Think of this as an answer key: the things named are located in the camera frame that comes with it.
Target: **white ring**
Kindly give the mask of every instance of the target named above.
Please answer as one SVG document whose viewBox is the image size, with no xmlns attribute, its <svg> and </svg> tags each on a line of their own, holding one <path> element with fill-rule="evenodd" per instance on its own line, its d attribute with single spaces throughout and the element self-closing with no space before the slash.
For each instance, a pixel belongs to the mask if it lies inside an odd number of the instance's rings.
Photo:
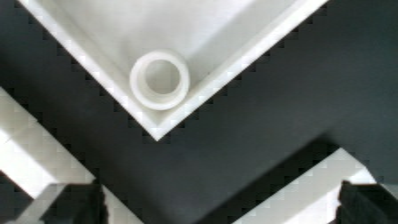
<svg viewBox="0 0 398 224">
<path fill-rule="evenodd" d="M 147 86 L 145 69 L 154 61 L 166 61 L 177 68 L 179 83 L 170 93 L 158 93 Z M 188 87 L 190 74 L 181 55 L 170 50 L 149 52 L 136 60 L 129 73 L 129 87 L 142 105 L 152 110 L 168 110 L 182 101 Z"/>
</svg>

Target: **white surface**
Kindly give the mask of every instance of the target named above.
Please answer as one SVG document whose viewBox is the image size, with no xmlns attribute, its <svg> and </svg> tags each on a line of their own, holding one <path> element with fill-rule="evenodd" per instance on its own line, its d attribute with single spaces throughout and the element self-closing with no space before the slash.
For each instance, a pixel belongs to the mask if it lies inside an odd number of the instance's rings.
<svg viewBox="0 0 398 224">
<path fill-rule="evenodd" d="M 0 144 L 8 140 L 10 136 L 31 126 L 35 118 L 24 111 L 19 104 L 14 103 L 7 92 L 0 88 Z"/>
<path fill-rule="evenodd" d="M 161 93 L 161 88 L 156 88 L 154 82 L 166 74 L 166 79 L 175 80 L 159 79 L 159 81 L 163 83 L 166 83 L 166 81 L 175 82 L 175 87 L 170 85 L 165 93 Z M 168 110 L 181 103 L 190 88 L 190 73 L 184 59 L 175 52 L 161 49 L 150 51 L 138 58 L 129 74 L 129 86 L 142 105 L 152 110 Z"/>
<path fill-rule="evenodd" d="M 19 0 L 158 140 L 326 0 Z M 190 91 L 166 111 L 143 107 L 127 75 L 140 56 L 186 59 Z"/>
<path fill-rule="evenodd" d="M 374 183 L 365 167 L 339 149 L 234 224 L 326 224 L 335 217 L 342 180 Z"/>
</svg>

